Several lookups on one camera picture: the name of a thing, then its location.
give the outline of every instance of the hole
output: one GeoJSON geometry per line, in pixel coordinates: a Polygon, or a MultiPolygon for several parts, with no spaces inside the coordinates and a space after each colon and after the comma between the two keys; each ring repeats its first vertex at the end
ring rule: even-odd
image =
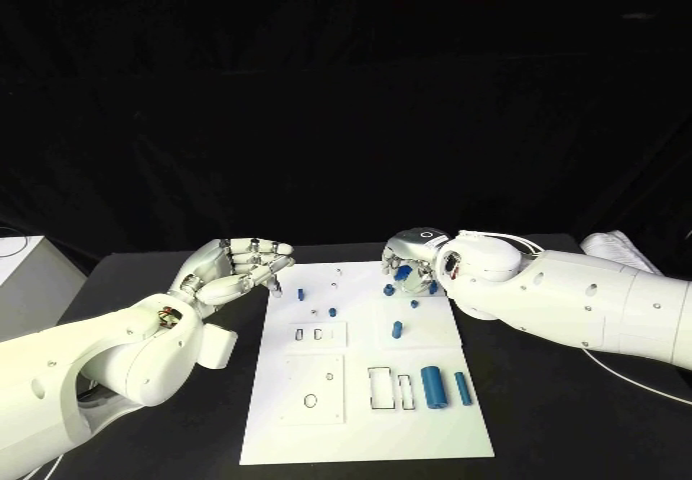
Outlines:
{"type": "Polygon", "coordinates": [[[303,403],[306,404],[307,408],[314,408],[314,406],[317,405],[317,397],[313,394],[306,395],[303,403]]]}
{"type": "Polygon", "coordinates": [[[37,378],[32,380],[32,392],[36,395],[36,398],[39,400],[43,400],[46,396],[46,389],[43,388],[43,385],[40,384],[40,381],[37,378]]]}

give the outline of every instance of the blue object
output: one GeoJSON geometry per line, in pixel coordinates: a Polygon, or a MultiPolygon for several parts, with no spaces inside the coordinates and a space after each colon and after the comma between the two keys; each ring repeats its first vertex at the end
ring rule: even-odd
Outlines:
{"type": "Polygon", "coordinates": [[[468,393],[468,386],[466,385],[466,378],[461,372],[454,374],[457,379],[458,394],[461,395],[461,403],[468,406],[471,404],[471,395],[468,393]]]}
{"type": "Polygon", "coordinates": [[[401,338],[401,331],[404,330],[404,324],[396,321],[393,322],[393,330],[392,330],[392,337],[401,338]]]}
{"type": "Polygon", "coordinates": [[[422,388],[425,390],[425,401],[428,408],[444,408],[447,406],[447,395],[444,394],[443,377],[437,367],[421,369],[422,388]]]}
{"type": "Polygon", "coordinates": [[[396,275],[393,276],[393,280],[398,282],[408,278],[408,275],[412,271],[412,268],[408,265],[402,265],[396,270],[396,275]]]}

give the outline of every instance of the large blue cylinder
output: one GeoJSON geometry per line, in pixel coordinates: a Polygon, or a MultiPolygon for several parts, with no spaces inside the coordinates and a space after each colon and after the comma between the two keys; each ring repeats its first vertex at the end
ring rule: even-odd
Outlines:
{"type": "Polygon", "coordinates": [[[447,395],[444,394],[443,377],[437,367],[421,369],[422,388],[425,390],[425,401],[428,408],[444,408],[447,406],[447,395]]]}

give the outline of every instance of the black curtain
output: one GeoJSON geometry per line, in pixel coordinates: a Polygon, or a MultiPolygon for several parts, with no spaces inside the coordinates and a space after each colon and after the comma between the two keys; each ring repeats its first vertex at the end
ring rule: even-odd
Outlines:
{"type": "Polygon", "coordinates": [[[667,201],[682,12],[27,3],[0,6],[0,221],[82,265],[415,225],[581,237],[667,201]]]}

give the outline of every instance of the white robotic arm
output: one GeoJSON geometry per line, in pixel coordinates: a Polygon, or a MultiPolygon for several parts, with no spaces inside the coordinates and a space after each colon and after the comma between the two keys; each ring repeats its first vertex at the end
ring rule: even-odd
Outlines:
{"type": "Polygon", "coordinates": [[[195,363],[223,368],[236,334],[202,320],[275,273],[290,245],[213,240],[190,256],[167,294],[101,317],[0,343],[0,480],[81,445],[122,415],[163,403],[195,363]],[[78,400],[78,374],[99,387],[78,400]]]}
{"type": "Polygon", "coordinates": [[[494,235],[461,231],[450,240],[438,230],[406,230],[388,242],[385,273],[412,266],[401,288],[421,291],[437,281],[474,318],[692,370],[689,282],[587,255],[522,255],[494,235]]]}

